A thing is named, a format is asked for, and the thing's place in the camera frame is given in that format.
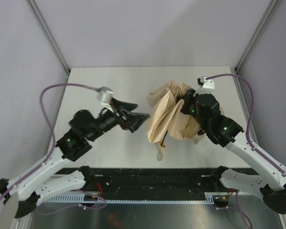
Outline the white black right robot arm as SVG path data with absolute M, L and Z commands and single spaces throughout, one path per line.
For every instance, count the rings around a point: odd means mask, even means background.
M 257 172 L 247 175 L 220 166 L 213 177 L 224 187 L 256 196 L 276 213 L 286 214 L 286 166 L 257 145 L 237 122 L 224 116 L 212 94 L 189 89 L 184 101 L 183 114 L 191 115 L 214 144 L 234 153 Z

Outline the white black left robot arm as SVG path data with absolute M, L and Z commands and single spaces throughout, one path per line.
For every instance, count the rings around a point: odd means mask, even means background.
M 56 195 L 75 189 L 92 188 L 96 178 L 89 166 L 82 166 L 69 176 L 53 181 L 48 179 L 90 151 L 90 142 L 115 126 L 134 133 L 150 117 L 148 113 L 133 112 L 137 106 L 112 98 L 109 106 L 103 108 L 96 118 L 88 110 L 79 110 L 69 122 L 69 131 L 54 144 L 47 155 L 18 177 L 0 179 L 0 193 L 4 203 L 15 193 L 18 194 L 15 218 L 30 214 L 42 202 Z

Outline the beige folding umbrella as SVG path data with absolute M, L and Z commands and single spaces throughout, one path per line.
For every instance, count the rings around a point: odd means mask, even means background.
M 185 83 L 169 81 L 147 95 L 152 111 L 146 123 L 146 134 L 148 141 L 156 144 L 158 161 L 163 160 L 167 135 L 177 140 L 190 140 L 195 145 L 205 136 L 195 119 L 181 112 L 189 89 L 191 86 Z

